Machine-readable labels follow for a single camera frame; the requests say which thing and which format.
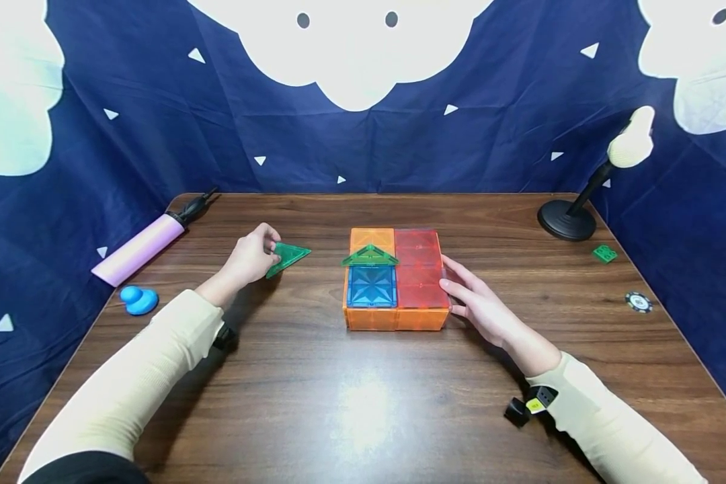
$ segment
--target black and white chip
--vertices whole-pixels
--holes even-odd
[[[639,313],[649,313],[653,310],[653,304],[651,304],[651,300],[645,297],[644,294],[640,294],[640,292],[628,292],[627,304],[629,305],[629,307]]]

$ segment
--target wood grain surface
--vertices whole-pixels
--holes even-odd
[[[454,318],[444,331],[353,333],[341,311],[352,227],[433,227],[445,254],[523,321],[586,362],[726,483],[726,400],[606,225],[584,243],[547,235],[548,194],[222,195],[130,281],[161,302],[212,275],[262,220],[312,254],[241,292],[226,320],[239,347],[215,351],[174,388],[136,462],[156,483],[596,482],[547,418],[502,417],[522,379]],[[176,199],[178,207],[191,198]],[[618,259],[603,265],[605,243]],[[639,314],[624,295],[654,304]],[[0,472],[15,483],[33,443],[97,367],[147,323],[113,296]]]

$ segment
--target blue toy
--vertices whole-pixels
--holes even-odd
[[[120,292],[120,298],[126,303],[126,312],[132,316],[148,314],[159,304],[159,295],[156,291],[138,286],[124,287]]]

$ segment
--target white lamp head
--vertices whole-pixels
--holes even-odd
[[[651,127],[655,111],[643,106],[632,113],[629,124],[608,145],[608,159],[616,168],[632,168],[642,163],[653,151]]]

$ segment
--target person's left hand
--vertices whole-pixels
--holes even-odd
[[[274,253],[280,240],[280,234],[271,225],[258,225],[250,234],[237,240],[226,264],[196,292],[215,306],[227,306],[237,291],[261,279],[280,261],[280,256]]]

